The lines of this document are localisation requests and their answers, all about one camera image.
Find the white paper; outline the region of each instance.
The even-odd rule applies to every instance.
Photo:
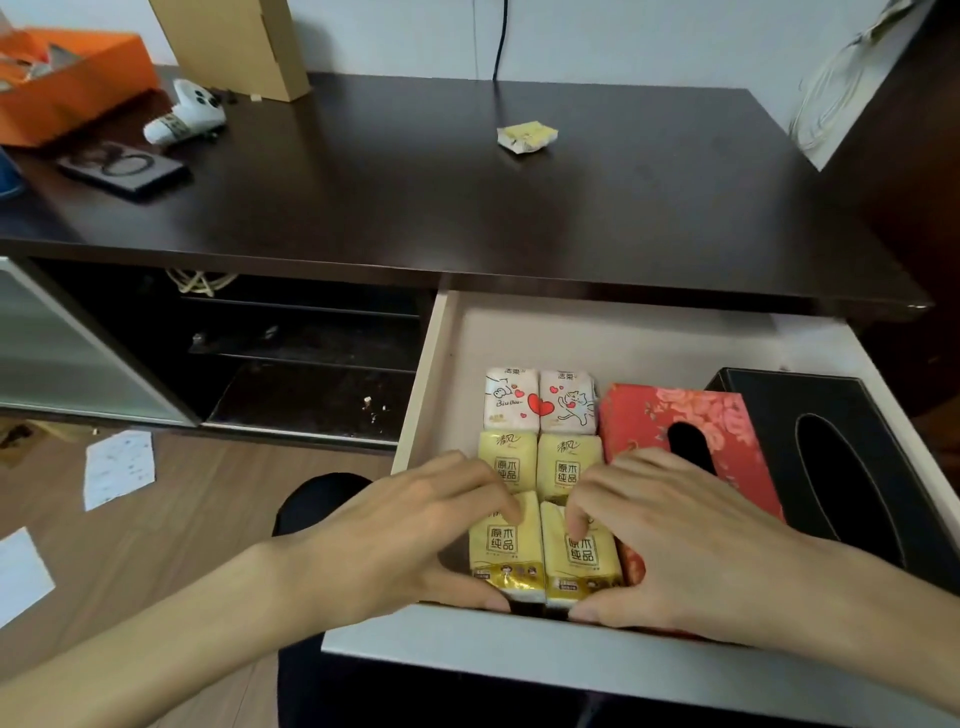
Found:
[[[54,591],[54,580],[26,528],[0,541],[0,627]]]
[[[84,508],[93,510],[156,480],[149,432],[128,429],[86,449]]]

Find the wooden floor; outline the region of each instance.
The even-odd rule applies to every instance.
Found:
[[[156,482],[89,513],[84,447],[48,437],[0,465],[0,538],[27,526],[56,589],[0,629],[0,681],[189,584],[270,536],[276,509],[322,473],[377,478],[390,458],[154,437]],[[276,657],[238,670],[155,728],[276,726]]]

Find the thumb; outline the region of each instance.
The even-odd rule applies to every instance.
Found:
[[[642,586],[614,587],[592,594],[574,604],[569,617],[572,621],[608,627],[659,627],[660,620]]]
[[[424,573],[420,601],[435,601],[452,607],[486,609],[492,612],[510,612],[510,602],[495,587],[475,576],[454,573],[440,565],[429,567]]]

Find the black tissue box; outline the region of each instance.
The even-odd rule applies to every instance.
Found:
[[[743,396],[787,523],[960,595],[960,554],[859,379],[720,370]]]

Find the white wall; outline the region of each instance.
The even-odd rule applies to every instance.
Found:
[[[489,78],[502,0],[288,0],[311,70]],[[500,78],[749,88],[786,129],[800,83],[886,0],[513,0]],[[872,54],[818,166],[916,32],[929,0]],[[148,0],[6,0],[17,25],[132,30],[173,63]]]

